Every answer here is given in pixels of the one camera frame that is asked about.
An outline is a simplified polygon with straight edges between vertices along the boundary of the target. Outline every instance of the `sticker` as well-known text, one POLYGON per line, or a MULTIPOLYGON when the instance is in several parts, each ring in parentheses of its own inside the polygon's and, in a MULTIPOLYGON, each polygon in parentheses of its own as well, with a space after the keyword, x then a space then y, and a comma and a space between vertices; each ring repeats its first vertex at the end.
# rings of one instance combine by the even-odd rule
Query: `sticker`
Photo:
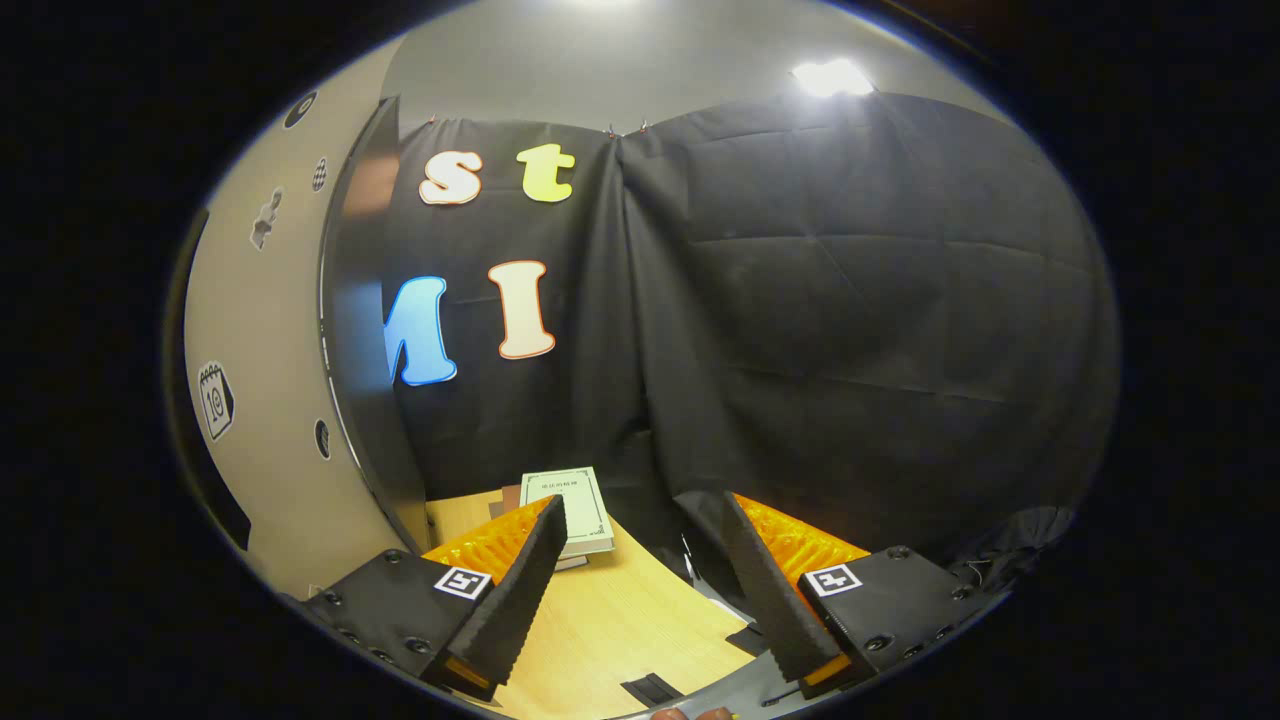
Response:
POLYGON ((276 210, 280 209, 282 201, 284 201, 284 188, 278 187, 271 191, 271 199, 262 205, 257 211, 257 219, 253 220, 253 232, 250 233, 248 241, 260 252, 266 243, 266 236, 271 234, 271 228, 275 225, 276 210))
POLYGON ((218 442, 236 419, 236 398, 221 363, 206 363, 200 369, 200 404, 205 407, 209 439, 218 442))
POLYGON ((489 579, 490 575, 488 573, 449 568, 449 571, 435 583, 435 589, 467 600, 475 600, 480 597, 480 591, 489 584, 489 579))
POLYGON ((861 587, 863 584, 863 582, 859 580, 846 565, 823 568, 822 570, 805 573, 804 577, 809 579, 809 584, 813 585, 818 597, 842 593, 856 587, 861 587))
POLYGON ((448 150, 426 161, 426 179, 417 186, 417 196, 428 205, 462 205, 480 195, 476 170, 484 161, 475 152, 448 150))
POLYGON ((572 168, 573 156, 561 155, 559 145, 548 143, 530 147, 516 155, 517 163, 525 163, 525 195, 539 202, 559 202, 568 197, 573 188, 556 182, 561 168, 572 168))
POLYGON ((458 374, 457 364, 444 354, 444 334, 440 331, 440 296, 445 287, 444 278, 426 275, 408 281, 396 293, 383 327, 392 382, 396 382, 396 365, 402 350, 406 363, 401 379, 407 386, 443 383, 458 374))
POLYGON ((316 170, 311 173, 311 192, 320 192, 324 190, 324 181, 329 177, 329 159, 320 158, 316 163, 316 170))
POLYGON ((329 459, 329 425, 324 420, 316 420, 316 450, 320 457, 329 459))
POLYGON ((556 337, 543 328, 538 301, 538 278, 545 274, 547 265, 536 260, 515 260, 489 269, 489 279, 502 295, 502 322, 507 328, 498 355, 507 360, 534 357, 556 347, 556 337))
POLYGON ((297 104, 293 105, 293 109, 289 110, 289 114, 284 115, 284 129, 289 129, 293 126, 302 122, 302 117, 307 114, 307 110, 311 109, 311 105, 314 105, 315 101, 316 101, 316 91, 314 90, 306 94, 306 96, 303 96, 302 100, 298 100, 297 104))

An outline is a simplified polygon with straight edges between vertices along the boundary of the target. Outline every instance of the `letter s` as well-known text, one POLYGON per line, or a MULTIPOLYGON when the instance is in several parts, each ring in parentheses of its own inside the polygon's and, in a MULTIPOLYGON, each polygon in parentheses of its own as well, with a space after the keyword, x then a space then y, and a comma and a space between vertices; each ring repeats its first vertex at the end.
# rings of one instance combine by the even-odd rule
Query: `letter s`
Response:
POLYGON ((480 178, 475 170, 483 167, 475 152, 440 152, 426 161, 426 179, 417 186, 417 195, 428 205, 471 202, 480 195, 480 178))

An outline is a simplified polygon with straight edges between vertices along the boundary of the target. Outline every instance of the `book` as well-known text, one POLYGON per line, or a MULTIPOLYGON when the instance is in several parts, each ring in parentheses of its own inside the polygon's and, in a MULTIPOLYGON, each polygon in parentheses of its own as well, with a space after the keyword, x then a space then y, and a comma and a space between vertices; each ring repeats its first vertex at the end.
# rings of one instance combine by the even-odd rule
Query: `book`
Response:
POLYGON ((568 539, 561 560, 613 550, 613 525, 604 510, 600 484, 591 468, 571 468, 547 473, 525 473, 520 479, 520 503, 527 505, 548 495, 564 497, 564 524, 568 539))

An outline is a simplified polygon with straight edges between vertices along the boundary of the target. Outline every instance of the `checkered sticker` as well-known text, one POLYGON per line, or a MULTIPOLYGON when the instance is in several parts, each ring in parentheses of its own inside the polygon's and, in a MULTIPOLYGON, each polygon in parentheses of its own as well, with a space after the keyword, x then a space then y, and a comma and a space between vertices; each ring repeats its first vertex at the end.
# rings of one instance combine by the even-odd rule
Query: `checkered sticker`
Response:
POLYGON ((489 584, 490 579, 492 577, 485 573, 449 568, 449 571, 435 583, 435 589, 467 600, 475 600, 480 597, 480 591, 489 584))
POLYGON ((324 181, 329 177, 329 160, 326 158, 320 158, 316 163, 316 172, 311 173, 311 192, 320 192, 324 188, 324 181))
POLYGON ((856 587, 861 587, 863 582, 854 575, 849 566, 836 565, 835 568, 823 568, 822 570, 814 570, 813 573, 805 573, 804 577, 813 585, 813 589, 818 593, 818 597, 827 597, 828 594, 837 594, 846 591, 851 591, 856 587))

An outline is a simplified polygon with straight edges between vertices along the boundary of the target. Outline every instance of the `foam letter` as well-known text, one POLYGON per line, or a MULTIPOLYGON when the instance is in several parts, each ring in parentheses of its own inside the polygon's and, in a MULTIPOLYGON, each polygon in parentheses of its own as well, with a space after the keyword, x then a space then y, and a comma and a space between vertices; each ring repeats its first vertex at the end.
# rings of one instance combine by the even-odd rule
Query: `foam letter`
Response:
POLYGON ((498 355, 507 360, 532 357, 556 347, 556 338, 543 328, 543 309, 538 302, 538 278, 545 274, 547 265, 536 260, 489 268, 489 279, 502 293, 502 322, 507 327, 498 355))
POLYGON ((484 167, 475 152, 448 150, 426 161, 426 179, 417 195, 428 205, 462 205, 480 195, 480 178, 471 170, 484 167))
POLYGON ((559 145, 539 145, 516 155, 517 163, 525 163, 525 195, 539 202, 559 202, 568 197, 573 188, 556 182, 559 168, 572 168, 573 156, 561 155, 559 145))
POLYGON ((444 278, 413 278, 396 293, 387 327, 383 328, 387 366, 393 383, 402 347, 408 357, 401 374, 404 384, 443 383, 458 374, 458 366, 444 355, 444 334, 440 333, 444 287, 444 278))

